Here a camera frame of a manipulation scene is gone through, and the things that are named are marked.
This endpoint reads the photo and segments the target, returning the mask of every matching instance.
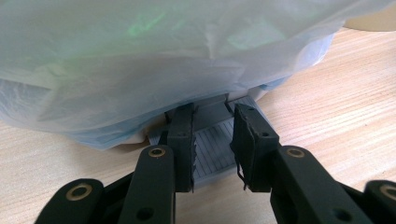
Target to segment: wooden table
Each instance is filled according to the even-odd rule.
[[[396,32],[342,29],[323,62],[258,102],[282,145],[309,149],[338,181],[362,190],[396,181]],[[105,185],[132,172],[145,144],[105,152],[0,124],[0,223],[32,223],[62,185]],[[177,195],[177,223],[276,223],[269,195],[230,175]]]

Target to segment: plastic bag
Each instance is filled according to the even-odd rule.
[[[178,105],[271,87],[390,2],[3,1],[0,118],[113,147]]]

